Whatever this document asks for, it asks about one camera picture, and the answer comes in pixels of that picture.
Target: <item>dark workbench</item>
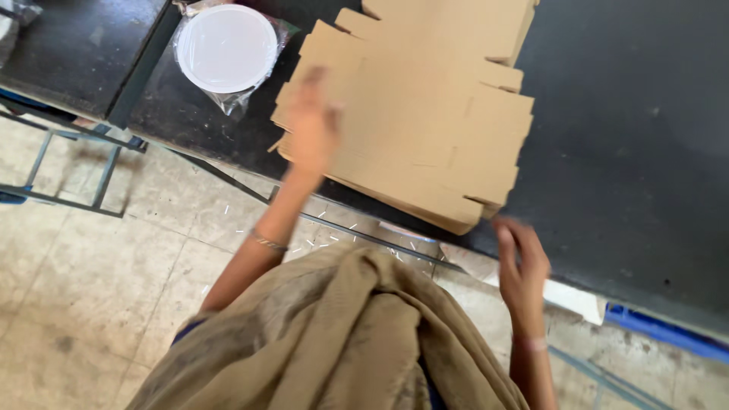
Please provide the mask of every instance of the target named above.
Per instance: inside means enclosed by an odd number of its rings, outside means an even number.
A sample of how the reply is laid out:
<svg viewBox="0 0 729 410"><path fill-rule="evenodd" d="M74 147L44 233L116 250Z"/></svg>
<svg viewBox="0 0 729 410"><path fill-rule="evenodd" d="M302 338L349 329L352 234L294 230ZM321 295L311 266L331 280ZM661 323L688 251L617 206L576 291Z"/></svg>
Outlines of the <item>dark workbench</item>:
<svg viewBox="0 0 729 410"><path fill-rule="evenodd" d="M258 7L309 32L357 0ZM534 224L561 282L729 334L729 3L544 1L523 47L534 124L504 213ZM168 48L133 111L135 134L279 179L269 116L303 34L242 120L177 68ZM482 222L454 236L334 182L319 195L487 255Z"/></svg>
<svg viewBox="0 0 729 410"><path fill-rule="evenodd" d="M0 88L105 120L167 0L38 0Z"/></svg>

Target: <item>cardboard sheet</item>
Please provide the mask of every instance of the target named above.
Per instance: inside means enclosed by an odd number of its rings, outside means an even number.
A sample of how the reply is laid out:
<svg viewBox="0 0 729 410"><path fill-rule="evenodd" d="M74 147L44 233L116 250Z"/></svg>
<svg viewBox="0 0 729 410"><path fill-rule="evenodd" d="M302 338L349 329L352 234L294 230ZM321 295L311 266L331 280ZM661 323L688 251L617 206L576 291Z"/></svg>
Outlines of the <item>cardboard sheet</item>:
<svg viewBox="0 0 729 410"><path fill-rule="evenodd" d="M291 131L291 92L312 66L329 67L327 97L346 110L328 177L466 233L498 210L516 178L533 99L517 94L523 74L507 65L534 0L362 6L372 17L342 9L336 28L317 22L271 119ZM278 151L289 157L285 136Z"/></svg>

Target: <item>bracelet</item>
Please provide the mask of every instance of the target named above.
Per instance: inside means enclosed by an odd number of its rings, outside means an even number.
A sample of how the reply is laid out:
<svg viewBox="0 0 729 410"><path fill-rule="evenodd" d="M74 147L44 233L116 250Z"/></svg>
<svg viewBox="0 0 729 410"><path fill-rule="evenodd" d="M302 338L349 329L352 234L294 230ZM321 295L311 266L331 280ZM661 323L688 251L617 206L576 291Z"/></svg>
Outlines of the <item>bracelet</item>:
<svg viewBox="0 0 729 410"><path fill-rule="evenodd" d="M511 336L511 342L519 344L524 349L530 352L541 352L547 349L547 339L540 337L538 339L517 339L514 335Z"/></svg>
<svg viewBox="0 0 729 410"><path fill-rule="evenodd" d="M281 252L286 252L287 250L289 250L289 247L279 245L275 242L269 241L268 239L264 238L255 229L251 232L251 235L253 235L253 238L256 240L256 242L258 242L259 244L264 245L266 247L270 247L272 250L278 250Z"/></svg>

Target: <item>tiled floor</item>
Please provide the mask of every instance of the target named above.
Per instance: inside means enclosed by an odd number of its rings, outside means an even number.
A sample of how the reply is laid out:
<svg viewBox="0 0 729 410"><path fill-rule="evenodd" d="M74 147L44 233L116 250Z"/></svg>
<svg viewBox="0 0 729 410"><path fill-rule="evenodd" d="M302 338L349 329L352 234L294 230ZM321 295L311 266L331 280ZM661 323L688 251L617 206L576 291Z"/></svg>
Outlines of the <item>tiled floor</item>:
<svg viewBox="0 0 729 410"><path fill-rule="evenodd" d="M21 184L43 133L0 121L0 182ZM36 189L90 201L109 146L55 138ZM224 169L267 196L269 182ZM200 302L264 206L159 147L122 151L104 207L123 219L28 201L0 205L0 401L4 409L122 409ZM307 212L437 254L377 221L313 199ZM353 236L300 220L287 259ZM498 290L399 255L450 292L508 366ZM723 408L729 366L555 309L548 341L589 357L677 409ZM562 409L592 407L596 384L559 359ZM630 408L604 395L603 409Z"/></svg>

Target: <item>forearm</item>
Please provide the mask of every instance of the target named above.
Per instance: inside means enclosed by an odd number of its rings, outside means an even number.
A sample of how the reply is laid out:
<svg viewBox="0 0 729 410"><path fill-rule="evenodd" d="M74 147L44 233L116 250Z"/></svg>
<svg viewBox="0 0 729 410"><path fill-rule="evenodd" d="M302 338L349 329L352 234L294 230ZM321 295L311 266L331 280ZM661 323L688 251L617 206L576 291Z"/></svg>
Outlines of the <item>forearm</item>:
<svg viewBox="0 0 729 410"><path fill-rule="evenodd" d="M320 182L321 176L292 166L273 202L256 223L256 232L269 241L287 246L301 209ZM281 264L283 257L281 250L265 246L249 234L215 281L200 311L225 309L256 279Z"/></svg>
<svg viewBox="0 0 729 410"><path fill-rule="evenodd" d="M532 410L556 410L549 354L544 342L544 321L528 325L514 322L509 375Z"/></svg>

